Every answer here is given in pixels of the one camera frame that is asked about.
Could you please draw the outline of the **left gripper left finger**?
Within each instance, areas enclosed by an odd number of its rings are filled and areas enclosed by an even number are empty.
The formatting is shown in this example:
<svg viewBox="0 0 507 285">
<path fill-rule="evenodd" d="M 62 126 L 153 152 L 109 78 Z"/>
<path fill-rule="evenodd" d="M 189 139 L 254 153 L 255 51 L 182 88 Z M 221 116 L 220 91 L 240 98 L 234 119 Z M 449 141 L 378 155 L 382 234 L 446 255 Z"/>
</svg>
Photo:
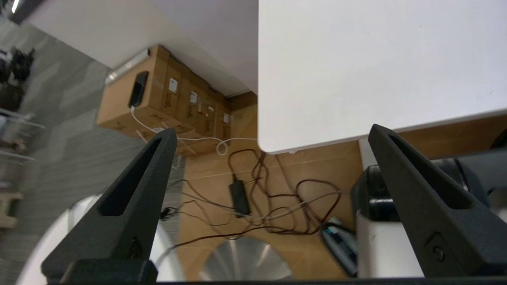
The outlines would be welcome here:
<svg viewBox="0 0 507 285">
<path fill-rule="evenodd" d="M 154 283 L 150 260 L 177 141 L 155 135 L 42 262 L 49 283 Z"/>
</svg>

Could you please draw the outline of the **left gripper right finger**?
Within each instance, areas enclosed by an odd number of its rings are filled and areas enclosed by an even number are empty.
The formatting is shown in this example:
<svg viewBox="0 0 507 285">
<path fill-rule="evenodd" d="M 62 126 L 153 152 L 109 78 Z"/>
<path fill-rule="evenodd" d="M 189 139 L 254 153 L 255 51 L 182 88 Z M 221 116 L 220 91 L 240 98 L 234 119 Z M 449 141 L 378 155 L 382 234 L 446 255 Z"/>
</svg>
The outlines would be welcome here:
<svg viewBox="0 0 507 285">
<path fill-rule="evenodd" d="M 426 277 L 506 275 L 500 217 L 394 131 L 374 124 L 369 144 Z"/>
</svg>

